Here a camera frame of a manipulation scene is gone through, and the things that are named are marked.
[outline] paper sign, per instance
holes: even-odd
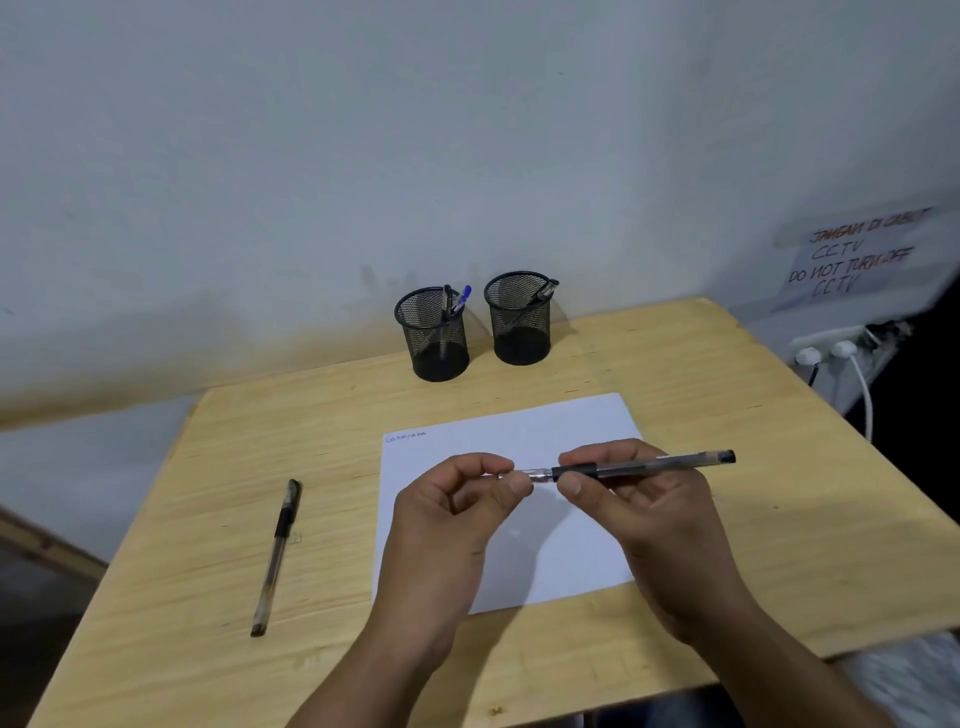
[[[495,452],[520,469],[557,464],[565,450],[639,437],[619,395],[601,395],[543,407],[433,425],[383,436],[376,519],[373,593],[396,494],[450,455]],[[616,540],[557,492],[538,484],[487,546],[483,580],[471,614],[606,589],[631,581]]]
[[[933,209],[903,210],[812,232],[797,253],[773,310],[881,290],[914,251],[904,238]]]

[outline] hand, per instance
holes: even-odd
[[[533,493],[513,462],[475,452],[455,455],[400,491],[383,550],[368,629],[403,640],[404,657],[436,669],[480,588],[487,543]]]
[[[565,452],[560,464],[664,454],[641,440],[617,440]],[[557,487],[623,546],[644,598],[681,642],[690,643],[696,630],[718,612],[755,609],[707,480],[697,471],[623,478],[609,490],[581,473],[564,473]]]

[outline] fingernail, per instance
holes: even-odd
[[[510,490],[512,490],[518,496],[527,495],[527,489],[528,489],[527,482],[528,482],[527,476],[524,475],[523,473],[518,473],[517,471],[513,471],[512,473],[507,475],[507,485],[509,485]]]
[[[580,493],[580,481],[573,473],[564,473],[560,476],[560,480],[557,481],[557,490],[566,497],[575,497]]]

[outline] desk surface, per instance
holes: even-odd
[[[707,475],[764,607],[821,655],[960,624],[960,528],[722,308],[555,327],[541,363],[471,345],[457,379],[405,352],[204,395],[84,616],[35,728],[282,726],[370,609],[381,435],[619,392]],[[267,635],[253,608],[289,477],[304,484]],[[416,726],[501,726],[711,679],[633,585],[469,618]]]

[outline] pencil holder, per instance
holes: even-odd
[[[470,354],[464,309],[446,318],[442,286],[408,293],[396,305],[394,317],[403,327],[415,375],[427,381],[447,381],[467,368]]]
[[[483,297],[490,305],[493,352],[501,361],[523,366],[550,353],[550,298],[538,297],[549,283],[556,281],[531,271],[504,273],[487,283]]]

